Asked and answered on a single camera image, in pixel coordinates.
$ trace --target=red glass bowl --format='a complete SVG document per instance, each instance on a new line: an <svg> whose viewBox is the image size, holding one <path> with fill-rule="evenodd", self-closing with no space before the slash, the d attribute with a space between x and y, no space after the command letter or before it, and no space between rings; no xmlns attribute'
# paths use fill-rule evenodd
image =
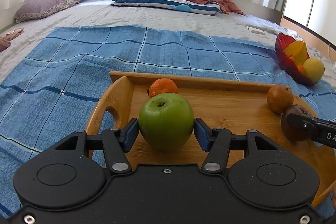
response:
<svg viewBox="0 0 336 224"><path fill-rule="evenodd" d="M283 33L278 34L277 39L275 40L275 53L278 58L279 66L288 75L290 75L295 80L295 82L305 86L314 85L314 83L308 77L303 76L299 72L295 63L285 54L285 48L294 41L295 39L289 35Z"/></svg>

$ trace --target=tray handle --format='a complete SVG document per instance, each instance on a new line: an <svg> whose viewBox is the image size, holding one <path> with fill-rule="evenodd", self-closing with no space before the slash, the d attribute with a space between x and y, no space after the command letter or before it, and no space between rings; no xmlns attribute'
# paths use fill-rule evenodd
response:
<svg viewBox="0 0 336 224"><path fill-rule="evenodd" d="M113 116L114 127L124 127L128 122L133 89L134 84L126 76L113 82L100 97L86 123L87 135L98 134L105 111L110 112Z"/></svg>

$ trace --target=hand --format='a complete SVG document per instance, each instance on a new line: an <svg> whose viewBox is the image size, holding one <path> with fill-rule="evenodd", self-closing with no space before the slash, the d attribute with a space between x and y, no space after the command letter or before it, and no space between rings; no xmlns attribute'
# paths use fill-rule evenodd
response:
<svg viewBox="0 0 336 224"><path fill-rule="evenodd" d="M336 183L334 184L334 187L333 187L333 192L334 192L334 196L333 196L333 207L334 209L336 210Z"/></svg>

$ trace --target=orange fruit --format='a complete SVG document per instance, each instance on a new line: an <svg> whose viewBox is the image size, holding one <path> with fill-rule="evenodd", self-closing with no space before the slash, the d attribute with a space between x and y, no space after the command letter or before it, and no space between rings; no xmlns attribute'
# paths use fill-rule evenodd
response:
<svg viewBox="0 0 336 224"><path fill-rule="evenodd" d="M305 67L303 65L297 65L296 66L298 71L303 75L303 76L306 76L306 70L305 70Z"/></svg>
<svg viewBox="0 0 336 224"><path fill-rule="evenodd" d="M148 95L149 98L152 98L158 94L166 92L178 94L177 86L173 80L161 78L154 81L154 83L149 87Z"/></svg>
<svg viewBox="0 0 336 224"><path fill-rule="evenodd" d="M294 102L294 96L290 87L275 85L267 93L268 107L275 113L283 113Z"/></svg>

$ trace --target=blue and white striped pillow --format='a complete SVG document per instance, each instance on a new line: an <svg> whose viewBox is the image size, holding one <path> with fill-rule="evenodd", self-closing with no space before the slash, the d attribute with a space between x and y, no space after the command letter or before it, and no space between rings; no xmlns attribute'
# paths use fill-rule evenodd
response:
<svg viewBox="0 0 336 224"><path fill-rule="evenodd" d="M150 6L203 15L214 15L221 10L221 6L216 2L197 4L190 0L112 0L111 5Z"/></svg>

